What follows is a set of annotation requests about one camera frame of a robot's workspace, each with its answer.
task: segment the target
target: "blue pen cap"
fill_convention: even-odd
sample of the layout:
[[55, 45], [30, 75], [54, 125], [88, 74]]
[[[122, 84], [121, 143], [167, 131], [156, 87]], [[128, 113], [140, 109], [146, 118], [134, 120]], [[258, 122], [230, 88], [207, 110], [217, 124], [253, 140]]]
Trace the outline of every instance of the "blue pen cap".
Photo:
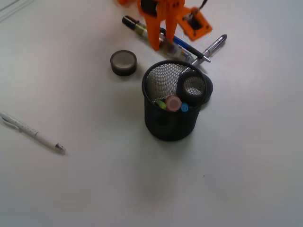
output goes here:
[[182, 112], [187, 112], [188, 111], [188, 105], [187, 105], [187, 103], [182, 103], [181, 110], [182, 110]]

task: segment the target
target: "silver pen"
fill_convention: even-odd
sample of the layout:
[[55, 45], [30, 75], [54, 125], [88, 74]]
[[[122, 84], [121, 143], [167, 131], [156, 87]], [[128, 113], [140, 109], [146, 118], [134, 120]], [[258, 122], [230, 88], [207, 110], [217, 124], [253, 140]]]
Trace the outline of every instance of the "silver pen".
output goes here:
[[27, 126], [23, 122], [17, 120], [13, 116], [6, 114], [6, 113], [0, 113], [0, 117], [2, 118], [3, 122], [9, 126], [13, 126], [18, 128], [20, 131], [25, 132], [26, 134], [32, 136], [42, 144], [54, 149], [61, 155], [65, 155], [66, 149], [60, 144], [56, 143], [55, 141], [49, 139], [45, 135], [43, 135], [41, 132]]
[[[220, 38], [218, 38], [214, 43], [212, 43], [202, 54], [205, 57], [209, 57], [210, 55], [212, 55], [217, 49], [218, 47], [227, 39], [227, 35], [222, 35]], [[192, 65], [194, 66], [198, 66], [200, 65], [202, 62], [204, 62], [203, 59], [200, 58], [196, 58], [194, 60], [194, 62], [192, 63]]]

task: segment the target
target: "tape roll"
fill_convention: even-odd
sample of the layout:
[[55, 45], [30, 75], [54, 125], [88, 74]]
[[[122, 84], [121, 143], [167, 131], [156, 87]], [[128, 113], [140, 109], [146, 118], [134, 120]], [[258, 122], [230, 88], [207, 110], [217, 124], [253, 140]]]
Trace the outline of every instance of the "tape roll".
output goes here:
[[130, 51], [117, 51], [110, 58], [112, 71], [118, 76], [129, 76], [137, 70], [137, 57]]
[[190, 106], [205, 104], [209, 101], [213, 92], [213, 83], [206, 75], [200, 75], [189, 71], [180, 75], [177, 82], [177, 95], [182, 102]]

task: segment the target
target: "orange robot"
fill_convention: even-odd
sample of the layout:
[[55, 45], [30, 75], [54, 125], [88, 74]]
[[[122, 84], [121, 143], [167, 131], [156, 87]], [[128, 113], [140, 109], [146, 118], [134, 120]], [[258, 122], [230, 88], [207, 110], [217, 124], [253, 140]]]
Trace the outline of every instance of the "orange robot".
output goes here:
[[[120, 4], [127, 0], [118, 0]], [[145, 18], [148, 40], [154, 50], [159, 50], [160, 23], [166, 20], [166, 38], [173, 41], [177, 24], [192, 40], [204, 36], [212, 31], [212, 27], [203, 17], [200, 9], [205, 5], [204, 0], [200, 8], [184, 7], [185, 0], [137, 0], [140, 14]]]

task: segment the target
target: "black mesh pen holder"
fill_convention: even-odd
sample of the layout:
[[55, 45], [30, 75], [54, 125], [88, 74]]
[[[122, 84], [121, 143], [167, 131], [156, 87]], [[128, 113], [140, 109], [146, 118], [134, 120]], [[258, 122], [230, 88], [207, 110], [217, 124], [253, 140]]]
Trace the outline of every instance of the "black mesh pen holder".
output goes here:
[[[170, 112], [156, 105], [158, 99], [177, 94], [179, 79], [186, 73], [196, 73], [196, 79], [186, 82], [185, 90], [200, 96], [200, 102], [190, 106], [187, 112]], [[181, 140], [188, 136], [196, 125], [201, 105], [207, 97], [204, 74], [195, 66], [183, 61], [161, 61], [150, 67], [142, 81], [144, 94], [145, 124], [152, 135], [165, 141]]]

